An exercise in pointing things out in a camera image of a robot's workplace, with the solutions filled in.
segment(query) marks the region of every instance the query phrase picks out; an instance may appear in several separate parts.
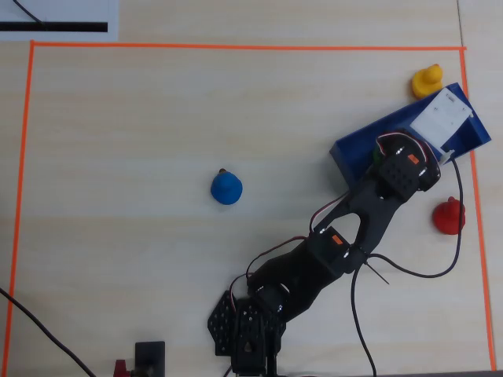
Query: blue box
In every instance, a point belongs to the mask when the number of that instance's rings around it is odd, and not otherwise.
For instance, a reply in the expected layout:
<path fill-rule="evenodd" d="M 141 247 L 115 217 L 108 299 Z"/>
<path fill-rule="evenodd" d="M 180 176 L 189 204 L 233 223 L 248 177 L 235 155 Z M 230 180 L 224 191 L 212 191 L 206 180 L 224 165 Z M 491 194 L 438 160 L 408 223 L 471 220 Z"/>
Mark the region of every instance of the blue box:
<path fill-rule="evenodd" d="M 450 84 L 446 88 L 473 110 L 459 84 Z M 332 149 L 330 149 L 330 154 L 336 161 L 349 187 L 353 186 L 372 165 L 372 152 L 376 147 L 376 138 L 379 135 L 387 131 L 403 128 L 415 137 L 424 140 L 410 127 L 410 124 L 433 101 L 437 93 L 409 104 L 336 141 Z M 490 141 L 490 136 L 482 122 L 480 122 L 475 110 L 473 110 L 472 114 L 473 116 L 468 117 L 456 133 L 442 146 L 444 152 L 453 149 L 454 154 L 452 156 L 459 157 Z M 441 154 L 434 148 L 432 150 L 439 159 Z"/>

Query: yellow rubber duck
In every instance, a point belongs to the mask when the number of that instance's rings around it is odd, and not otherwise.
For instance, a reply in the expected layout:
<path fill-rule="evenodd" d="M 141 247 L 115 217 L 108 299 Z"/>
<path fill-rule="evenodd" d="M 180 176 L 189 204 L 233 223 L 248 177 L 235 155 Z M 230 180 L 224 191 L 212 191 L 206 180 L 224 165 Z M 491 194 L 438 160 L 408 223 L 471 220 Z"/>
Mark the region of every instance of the yellow rubber duck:
<path fill-rule="evenodd" d="M 412 91 L 418 99 L 425 98 L 443 88 L 442 69 L 438 64 L 421 69 L 412 78 Z"/>

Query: orange tape border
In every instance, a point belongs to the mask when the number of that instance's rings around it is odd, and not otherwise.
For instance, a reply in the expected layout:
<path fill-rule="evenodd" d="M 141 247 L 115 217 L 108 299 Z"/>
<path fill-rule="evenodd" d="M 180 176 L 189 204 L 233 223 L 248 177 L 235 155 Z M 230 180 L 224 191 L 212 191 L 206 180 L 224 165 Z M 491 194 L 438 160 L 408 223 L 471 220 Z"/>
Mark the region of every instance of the orange tape border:
<path fill-rule="evenodd" d="M 468 79 L 466 76 L 466 63 L 464 61 L 464 50 L 459 51 L 459 61 L 461 65 L 461 79 L 463 91 L 468 97 Z M 489 347 L 489 360 L 491 371 L 497 370 L 496 355 L 494 350 L 494 333 L 492 310 L 490 307 L 489 279 L 487 274 L 486 244 L 484 241 L 484 229 L 482 223 L 482 206 L 480 203 L 479 178 L 477 174 L 477 162 L 475 152 L 470 152 L 470 162 L 472 163 L 473 196 L 475 197 L 475 212 L 477 215 L 477 227 L 479 230 L 480 265 L 482 268 L 482 285 L 484 292 L 484 305 L 486 310 L 486 331 L 487 346 Z"/>
<path fill-rule="evenodd" d="M 262 50 L 262 51 L 459 51 L 461 64 L 461 78 L 463 90 L 468 96 L 468 80 L 466 76 L 466 64 L 464 62 L 465 46 L 246 46 L 246 45 L 218 45 L 218 44 L 187 44 L 187 43 L 93 43 L 93 42 L 36 42 L 30 41 L 30 53 L 28 57 L 28 73 L 26 78 L 26 90 L 24 94 L 23 128 L 21 132 L 20 162 L 17 177 L 17 201 L 16 218 L 13 236 L 13 255 L 10 270 L 9 294 L 14 296 L 16 286 L 17 255 L 20 235 L 21 207 L 23 199 L 24 181 L 24 159 L 26 155 L 26 139 L 28 132 L 28 116 L 30 109 L 31 78 L 33 76 L 33 60 L 35 47 L 94 47 L 94 48 L 146 48 L 146 49 L 238 49 L 238 50 Z M 483 293 L 486 311 L 487 343 L 490 356 L 490 367 L 496 371 L 496 357 L 494 354 L 494 339 L 492 329 L 492 317 L 490 309 L 489 282 L 487 279 L 486 251 L 483 236 L 482 210 L 480 206 L 479 182 L 477 178 L 477 167 L 475 153 L 470 152 L 472 164 L 472 180 L 475 197 L 475 209 L 477 225 L 479 231 L 480 261 L 482 266 Z M 2 360 L 2 377 L 7 377 L 7 366 L 9 361 L 9 346 L 12 330 L 13 304 L 7 305 L 6 336 L 4 339 L 4 350 Z"/>

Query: black cable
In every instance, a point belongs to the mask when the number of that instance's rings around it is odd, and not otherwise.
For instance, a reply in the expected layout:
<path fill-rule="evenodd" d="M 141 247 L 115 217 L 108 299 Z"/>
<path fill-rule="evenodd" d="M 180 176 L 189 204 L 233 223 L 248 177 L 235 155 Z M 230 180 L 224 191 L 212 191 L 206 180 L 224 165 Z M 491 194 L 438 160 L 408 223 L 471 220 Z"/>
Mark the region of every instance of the black cable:
<path fill-rule="evenodd" d="M 58 346 L 60 349 L 63 350 L 69 357 L 73 359 L 75 363 L 77 363 L 78 366 L 84 370 L 84 372 L 89 376 L 89 377 L 96 377 L 96 375 L 71 351 L 69 350 L 63 343 L 61 343 L 59 340 L 57 340 L 54 335 L 52 335 L 49 330 L 46 329 L 46 327 L 35 317 L 31 312 L 26 309 L 24 306 L 22 306 L 14 297 L 9 295 L 7 292 L 5 292 L 3 289 L 0 288 L 0 293 L 4 295 L 9 301 L 11 301 L 12 304 L 14 304 L 21 312 L 26 314 L 28 318 L 30 318 L 42 332 L 49 338 L 56 346 Z"/>
<path fill-rule="evenodd" d="M 31 14 L 28 9 L 24 8 L 17 0 L 13 0 L 13 2 L 17 6 L 19 6 L 21 8 L 21 10 L 23 10 L 23 12 L 25 12 L 34 22 L 36 22 L 38 24 L 41 24 L 41 25 L 44 24 L 40 19 L 38 19 L 37 17 L 35 17 L 33 14 Z"/>
<path fill-rule="evenodd" d="M 457 263 L 457 259 L 459 258 L 459 251 L 461 249 L 461 230 L 463 228 L 463 184 L 461 183 L 461 176 L 459 174 L 459 169 L 457 167 L 456 161 L 454 161 L 454 159 L 453 159 L 452 162 L 454 165 L 454 170 L 456 171 L 457 184 L 459 186 L 459 225 L 458 225 L 459 232 L 457 233 L 456 253 L 454 254 L 454 260 L 451 263 L 451 265 L 445 271 L 442 271 L 441 273 L 434 273 L 431 275 L 427 275 L 427 274 L 423 274 L 423 273 L 415 273 L 414 271 L 410 271 L 409 269 L 404 269 L 400 265 L 397 265 L 396 263 L 394 263 L 390 258 L 385 257 L 384 255 L 381 255 L 381 254 L 371 254 L 371 255 L 369 255 L 369 258 L 382 259 L 383 261 L 388 262 L 390 265 L 392 265 L 396 269 L 399 269 L 403 273 L 408 273 L 409 275 L 422 277 L 424 279 L 434 279 L 436 277 L 444 276 L 454 268 L 454 266 Z"/>
<path fill-rule="evenodd" d="M 360 328 L 360 322 L 358 321 L 358 314 L 356 313 L 356 305 L 354 303 L 354 288 L 356 287 L 356 278 L 358 277 L 358 272 L 360 271 L 360 267 L 358 267 L 353 273 L 353 280 L 351 281 L 351 311 L 353 312 L 354 326 L 356 326 L 356 332 L 358 333 L 358 337 L 360 338 L 360 342 L 362 343 L 363 350 L 367 354 L 369 358 L 370 366 L 372 367 L 373 377 L 377 377 L 376 365 L 374 364 L 374 360 L 372 360 L 372 356 L 370 355 L 369 349 L 363 339 L 362 330 Z"/>
<path fill-rule="evenodd" d="M 415 273 L 414 271 L 410 271 L 409 269 L 404 269 L 400 265 L 397 265 L 396 263 L 394 263 L 390 258 L 385 257 L 384 255 L 381 255 L 381 254 L 371 254 L 371 255 L 369 255 L 369 258 L 382 259 L 382 260 L 388 262 L 390 265 L 392 265 L 396 269 L 399 269 L 403 273 L 408 273 L 409 275 L 422 277 L 424 279 L 434 279 L 436 277 L 444 276 L 447 273 L 449 273 L 450 271 L 452 271 L 452 269 L 454 268 L 454 266 L 457 263 L 457 260 L 459 259 L 459 252 L 461 249 L 461 230 L 463 229 L 463 183 L 461 182 L 461 176 L 459 174 L 459 169 L 458 169 L 456 161 L 454 159 L 452 159 L 452 163 L 454 166 L 454 170 L 456 171 L 457 185 L 459 187 L 459 230 L 457 233 L 456 252 L 454 254 L 454 260 L 450 264 L 450 266 L 445 271 L 442 271 L 441 273 L 434 273 L 431 275 L 427 275 L 427 274 L 423 274 L 423 273 Z M 356 331 L 358 333 L 358 337 L 360 338 L 360 342 L 362 343 L 363 349 L 365 350 L 365 353 L 367 354 L 367 357 L 369 358 L 370 365 L 372 366 L 373 376 L 376 377 L 377 376 L 376 365 L 374 364 L 374 361 L 372 359 L 372 356 L 370 355 L 369 349 L 367 348 L 367 345 L 365 344 L 365 340 L 363 339 L 362 330 L 360 328 L 360 323 L 358 322 L 358 315 L 356 314 L 356 305 L 354 304 L 354 287 L 356 285 L 356 278 L 358 276 L 358 271 L 360 270 L 360 267 L 358 267 L 354 271 L 353 280 L 351 281 L 351 310 L 353 311 L 354 325 L 356 326 Z"/>
<path fill-rule="evenodd" d="M 250 262 L 250 264 L 248 265 L 248 267 L 246 268 L 246 273 L 244 274 L 244 275 L 246 275 L 246 279 L 248 279 L 249 276 L 250 276 L 250 267 L 252 267 L 252 264 L 253 264 L 254 261 L 256 261 L 257 259 L 259 259 L 260 257 L 263 257 L 264 255 L 268 255 L 270 252 L 275 251 L 276 249 L 279 249 L 280 247 L 286 245 L 287 243 L 291 243 L 293 241 L 299 241 L 299 240 L 305 241 L 305 240 L 307 240 L 307 238 L 304 237 L 304 236 L 295 236 L 295 237 L 292 237 L 290 240 L 286 240 L 285 242 L 282 242 L 279 245 L 276 245 L 275 247 L 271 247 L 269 250 L 264 251 L 263 253 L 260 253 L 259 255 L 257 255 Z"/>
<path fill-rule="evenodd" d="M 232 367 L 232 365 L 231 365 L 231 366 L 227 369 L 227 371 L 224 373 L 223 377 L 227 377 L 227 376 L 229 375 L 230 371 L 232 371 L 232 370 L 233 370 L 233 367 Z"/>

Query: light wood surface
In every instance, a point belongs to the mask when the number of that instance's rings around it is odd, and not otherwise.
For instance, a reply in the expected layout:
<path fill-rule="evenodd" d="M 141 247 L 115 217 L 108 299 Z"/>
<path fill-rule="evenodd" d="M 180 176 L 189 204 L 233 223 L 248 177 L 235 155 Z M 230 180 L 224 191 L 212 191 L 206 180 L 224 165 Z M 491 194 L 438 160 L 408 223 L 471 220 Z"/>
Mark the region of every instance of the light wood surface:
<path fill-rule="evenodd" d="M 0 43 L 0 284 L 9 289 L 16 213 L 17 168 L 28 65 L 27 43 Z M 5 338 L 7 302 L 0 301 L 0 339 Z M 3 340 L 0 341 L 3 351 Z"/>
<path fill-rule="evenodd" d="M 121 0 L 121 42 L 459 46 L 455 0 Z"/>
<path fill-rule="evenodd" d="M 503 217 L 503 3 L 497 0 L 460 1 L 470 98 L 493 138 L 477 151 L 487 267 L 493 314 L 494 339 L 499 361 L 503 363 L 503 255 L 501 219 Z"/>
<path fill-rule="evenodd" d="M 409 78 L 432 63 L 460 81 L 457 52 L 37 49 L 18 297 L 100 375 L 149 339 L 167 342 L 167 375 L 222 374 L 228 360 L 205 328 L 222 291 L 257 253 L 306 233 L 343 190 L 329 177 L 331 144 L 409 103 Z M 208 192 L 220 167 L 244 182 L 230 208 Z M 468 158 L 460 167 L 457 269 L 424 281 L 376 262 L 390 287 L 362 271 L 358 310 L 380 373 L 489 364 Z M 452 167 L 443 173 L 397 213 L 379 251 L 420 271 L 449 265 L 455 239 L 430 223 L 457 193 Z M 351 225 L 337 223 L 342 234 Z M 284 372 L 369 373 L 349 283 L 288 324 Z M 79 373 L 19 313 L 11 347 L 9 375 Z"/>

